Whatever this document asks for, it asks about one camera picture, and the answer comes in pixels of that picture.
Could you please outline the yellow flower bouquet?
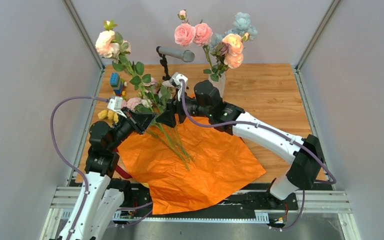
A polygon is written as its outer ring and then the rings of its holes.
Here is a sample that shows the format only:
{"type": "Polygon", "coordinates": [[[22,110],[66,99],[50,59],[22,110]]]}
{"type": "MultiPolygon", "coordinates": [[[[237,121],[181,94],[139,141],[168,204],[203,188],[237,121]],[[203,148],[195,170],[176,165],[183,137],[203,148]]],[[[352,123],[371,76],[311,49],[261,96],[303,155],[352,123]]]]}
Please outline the yellow flower bouquet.
{"type": "MultiPolygon", "coordinates": [[[[123,90],[121,94],[121,110],[127,108],[134,113],[154,113],[156,117],[160,117],[164,111],[167,110],[166,104],[175,93],[175,87],[168,80],[159,82],[151,77],[150,74],[145,74],[142,77],[134,76],[130,80],[130,83],[138,95],[137,97],[125,99],[126,94],[123,90]]],[[[148,133],[166,145],[166,147],[182,160],[186,169],[189,170],[188,163],[194,161],[194,158],[185,150],[183,142],[180,140],[178,130],[176,128],[169,130],[167,126],[163,126],[160,120],[156,119],[152,121],[151,125],[159,129],[165,138],[160,137],[153,131],[148,131],[148,133]]]]}

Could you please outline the orange yellow wrapping paper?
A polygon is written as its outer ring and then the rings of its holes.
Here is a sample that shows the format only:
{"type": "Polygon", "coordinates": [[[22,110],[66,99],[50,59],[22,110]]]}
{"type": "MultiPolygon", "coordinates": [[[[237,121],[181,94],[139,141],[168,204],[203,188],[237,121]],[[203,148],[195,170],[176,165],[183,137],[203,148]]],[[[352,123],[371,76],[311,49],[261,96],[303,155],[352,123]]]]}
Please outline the orange yellow wrapping paper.
{"type": "Polygon", "coordinates": [[[155,215],[197,211],[226,199],[266,173],[242,139],[187,120],[176,127],[188,157],[171,150],[156,127],[130,135],[118,147],[134,180],[147,184],[155,215]]]}

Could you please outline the peach rose flower stem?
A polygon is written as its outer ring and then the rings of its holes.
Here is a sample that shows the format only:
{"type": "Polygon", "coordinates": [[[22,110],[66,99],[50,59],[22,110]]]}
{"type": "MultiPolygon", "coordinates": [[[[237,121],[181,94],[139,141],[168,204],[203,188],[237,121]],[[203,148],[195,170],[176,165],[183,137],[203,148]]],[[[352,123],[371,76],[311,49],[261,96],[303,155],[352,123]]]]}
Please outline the peach rose flower stem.
{"type": "Polygon", "coordinates": [[[99,33],[95,41],[95,50],[101,58],[112,60],[114,70],[125,72],[134,89],[140,91],[140,103],[128,100],[128,107],[131,110],[154,112],[157,109],[157,101],[151,90],[152,76],[145,74],[145,65],[142,62],[135,63],[128,59],[131,54],[131,44],[123,38],[121,33],[114,30],[117,26],[113,20],[103,22],[104,31],[99,33]]]}

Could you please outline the light blue flower stem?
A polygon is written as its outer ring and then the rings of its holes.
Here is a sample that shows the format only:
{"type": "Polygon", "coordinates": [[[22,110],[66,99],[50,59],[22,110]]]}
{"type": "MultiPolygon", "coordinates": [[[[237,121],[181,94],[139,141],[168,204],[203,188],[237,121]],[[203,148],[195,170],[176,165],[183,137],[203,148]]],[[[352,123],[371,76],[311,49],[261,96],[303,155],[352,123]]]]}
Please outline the light blue flower stem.
{"type": "Polygon", "coordinates": [[[243,36],[245,33],[248,33],[250,41],[253,41],[258,35],[258,31],[256,27],[252,25],[252,21],[248,13],[238,12],[235,15],[233,25],[233,28],[224,33],[215,33],[210,41],[210,46],[215,48],[228,34],[243,36]]]}

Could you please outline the pink rose flower stem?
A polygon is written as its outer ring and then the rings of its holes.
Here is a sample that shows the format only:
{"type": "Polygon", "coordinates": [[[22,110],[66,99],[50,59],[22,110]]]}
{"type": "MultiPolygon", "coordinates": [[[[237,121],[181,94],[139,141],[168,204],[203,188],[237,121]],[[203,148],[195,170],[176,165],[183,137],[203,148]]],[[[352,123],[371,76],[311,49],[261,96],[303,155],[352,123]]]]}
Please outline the pink rose flower stem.
{"type": "Polygon", "coordinates": [[[187,10],[182,9],[178,12],[177,17],[181,20],[181,24],[174,30],[174,42],[182,47],[195,44],[202,47],[205,58],[213,66],[210,57],[210,42],[213,35],[212,29],[207,23],[198,23],[195,26],[189,23],[187,10]]]}

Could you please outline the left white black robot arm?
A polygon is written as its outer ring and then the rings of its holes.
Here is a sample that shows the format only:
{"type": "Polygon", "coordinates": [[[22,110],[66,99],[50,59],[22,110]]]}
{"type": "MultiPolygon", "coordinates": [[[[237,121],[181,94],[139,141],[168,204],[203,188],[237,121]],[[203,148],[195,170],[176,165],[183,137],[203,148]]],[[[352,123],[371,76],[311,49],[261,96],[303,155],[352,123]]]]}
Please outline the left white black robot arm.
{"type": "Polygon", "coordinates": [[[128,180],[113,179],[120,159],[116,148],[132,133],[143,134],[156,117],[155,113],[134,113],[122,109],[122,117],[110,126],[97,121],[89,128],[88,157],[83,184],[72,213],[59,233],[59,240],[99,240],[112,221],[117,208],[133,201],[128,180]]]}

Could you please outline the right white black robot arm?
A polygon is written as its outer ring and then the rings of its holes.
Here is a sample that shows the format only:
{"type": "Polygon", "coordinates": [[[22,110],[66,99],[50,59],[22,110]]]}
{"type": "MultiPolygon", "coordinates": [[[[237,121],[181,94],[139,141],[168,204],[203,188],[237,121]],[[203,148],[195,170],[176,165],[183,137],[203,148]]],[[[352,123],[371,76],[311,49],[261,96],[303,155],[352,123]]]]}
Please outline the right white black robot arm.
{"type": "Polygon", "coordinates": [[[222,99],[219,90],[204,80],[194,86],[194,97],[185,92],[186,78],[169,80],[176,96],[168,100],[157,123],[175,127],[185,119],[200,127],[214,128],[231,136],[250,140],[291,164],[289,170],[276,178],[265,195],[266,204],[278,209],[297,190],[311,190],[324,166],[324,155],[318,137],[301,137],[264,123],[243,108],[222,99]]]}

